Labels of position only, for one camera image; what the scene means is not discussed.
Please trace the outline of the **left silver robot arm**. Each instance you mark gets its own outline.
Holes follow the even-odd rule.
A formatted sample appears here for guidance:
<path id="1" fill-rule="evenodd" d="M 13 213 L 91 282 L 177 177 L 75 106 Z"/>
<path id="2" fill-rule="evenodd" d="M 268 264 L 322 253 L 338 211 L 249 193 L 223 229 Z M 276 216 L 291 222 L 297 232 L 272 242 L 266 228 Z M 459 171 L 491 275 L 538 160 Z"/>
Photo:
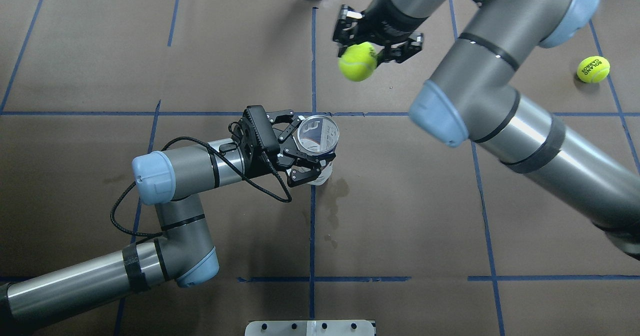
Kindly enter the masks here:
<path id="1" fill-rule="evenodd" d="M 250 105 L 213 141 L 176 137 L 133 159 L 134 181 L 109 219 L 131 237 L 117 252 L 1 286 L 1 334 L 27 336 L 121 298 L 174 281 L 192 288 L 217 275 L 217 248 L 200 194 L 247 183 L 281 203 L 291 188 L 329 178 L 339 127 L 322 114 Z"/>

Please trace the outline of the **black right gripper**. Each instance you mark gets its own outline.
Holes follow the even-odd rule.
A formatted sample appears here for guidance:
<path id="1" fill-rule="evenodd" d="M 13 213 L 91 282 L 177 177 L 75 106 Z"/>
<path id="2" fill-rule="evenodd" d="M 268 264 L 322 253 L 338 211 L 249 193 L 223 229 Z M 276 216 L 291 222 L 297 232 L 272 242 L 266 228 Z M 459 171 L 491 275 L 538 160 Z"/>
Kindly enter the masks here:
<path id="1" fill-rule="evenodd" d="M 334 24 L 333 42 L 337 44 L 337 57 L 348 47 L 370 42 L 383 46 L 377 54 L 377 64 L 392 61 L 402 64 L 423 51 L 425 35 L 414 33 L 425 17 L 405 14 L 391 0 L 373 0 L 362 11 L 342 4 Z"/>

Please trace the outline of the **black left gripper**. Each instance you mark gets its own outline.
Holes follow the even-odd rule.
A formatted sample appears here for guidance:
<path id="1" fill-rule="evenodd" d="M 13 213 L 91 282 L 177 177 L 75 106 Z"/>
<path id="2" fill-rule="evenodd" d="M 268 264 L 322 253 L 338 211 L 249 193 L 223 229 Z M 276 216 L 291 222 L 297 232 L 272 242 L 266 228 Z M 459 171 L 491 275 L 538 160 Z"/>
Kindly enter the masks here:
<path id="1" fill-rule="evenodd" d="M 305 117 L 293 109 L 267 112 L 267 116 L 242 116 L 240 152 L 244 175 L 261 177 L 271 174 L 272 169 L 290 169 L 286 183 L 291 188 L 326 183 L 333 174 L 333 162 L 337 155 L 335 152 L 317 155 L 297 151 L 293 134 L 304 120 Z"/>

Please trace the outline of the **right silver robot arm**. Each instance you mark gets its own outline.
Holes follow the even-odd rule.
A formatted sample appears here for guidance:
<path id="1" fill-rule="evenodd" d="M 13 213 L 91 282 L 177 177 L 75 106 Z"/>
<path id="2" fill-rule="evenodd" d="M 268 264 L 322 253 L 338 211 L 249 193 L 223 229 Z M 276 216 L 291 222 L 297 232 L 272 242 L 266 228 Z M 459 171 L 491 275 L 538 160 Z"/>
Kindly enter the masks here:
<path id="1" fill-rule="evenodd" d="M 352 45 L 382 47 L 376 65 L 416 55 L 418 27 L 446 0 L 372 0 L 338 11 L 339 56 Z M 627 256 L 639 258 L 640 181 L 509 82 L 535 47 L 563 44 L 600 0 L 471 0 L 478 11 L 409 108 L 414 124 L 442 143 L 466 140 L 492 153 L 581 212 Z"/>

